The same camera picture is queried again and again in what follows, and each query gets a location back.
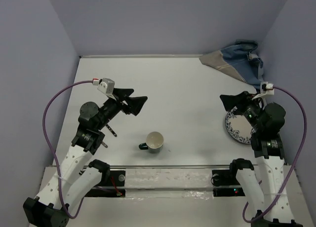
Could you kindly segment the blue and beige cloth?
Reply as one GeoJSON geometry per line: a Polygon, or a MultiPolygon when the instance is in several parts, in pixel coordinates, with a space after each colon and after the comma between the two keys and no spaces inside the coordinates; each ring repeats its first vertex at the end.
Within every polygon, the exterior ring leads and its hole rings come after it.
{"type": "Polygon", "coordinates": [[[233,45],[204,54],[200,62],[218,71],[260,89],[263,81],[263,61],[257,55],[258,42],[236,40],[233,45]]]}

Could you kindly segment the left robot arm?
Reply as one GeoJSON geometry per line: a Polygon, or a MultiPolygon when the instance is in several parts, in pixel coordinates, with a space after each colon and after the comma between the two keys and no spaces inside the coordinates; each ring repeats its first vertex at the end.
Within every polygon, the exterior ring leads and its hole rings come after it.
{"type": "Polygon", "coordinates": [[[79,126],[62,162],[47,185],[23,204],[30,224],[37,227],[64,227],[75,207],[80,208],[85,195],[96,185],[104,185],[110,176],[109,164],[92,160],[105,135],[102,129],[119,112],[138,115],[146,96],[132,97],[133,89],[115,88],[103,106],[84,103],[79,110],[79,126]]]}

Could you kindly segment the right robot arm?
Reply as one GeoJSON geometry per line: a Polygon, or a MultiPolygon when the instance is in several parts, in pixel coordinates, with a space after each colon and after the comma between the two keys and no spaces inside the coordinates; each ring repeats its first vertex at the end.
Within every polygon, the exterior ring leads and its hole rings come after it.
{"type": "Polygon", "coordinates": [[[285,124],[285,109],[277,103],[260,105],[259,94],[247,91],[238,95],[220,95],[226,111],[245,117],[253,128],[250,144],[259,168],[257,180],[251,161],[238,158],[230,163],[228,180],[240,184],[247,198],[246,208],[253,217],[243,220],[253,227],[299,227],[292,213],[284,174],[285,155],[280,129],[285,124]]]}

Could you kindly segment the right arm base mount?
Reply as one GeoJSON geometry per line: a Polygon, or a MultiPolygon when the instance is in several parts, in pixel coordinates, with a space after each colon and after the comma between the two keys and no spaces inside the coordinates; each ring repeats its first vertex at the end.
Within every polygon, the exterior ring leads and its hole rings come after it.
{"type": "Polygon", "coordinates": [[[212,170],[211,184],[214,197],[238,197],[245,196],[244,191],[232,176],[229,169],[212,170]]]}

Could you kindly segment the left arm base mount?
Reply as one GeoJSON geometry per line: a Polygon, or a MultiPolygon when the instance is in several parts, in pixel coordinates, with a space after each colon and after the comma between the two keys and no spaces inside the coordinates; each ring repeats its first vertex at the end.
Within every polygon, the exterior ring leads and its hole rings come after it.
{"type": "Polygon", "coordinates": [[[125,170],[111,170],[108,178],[102,177],[100,183],[95,185],[85,197],[125,197],[125,170]]]}

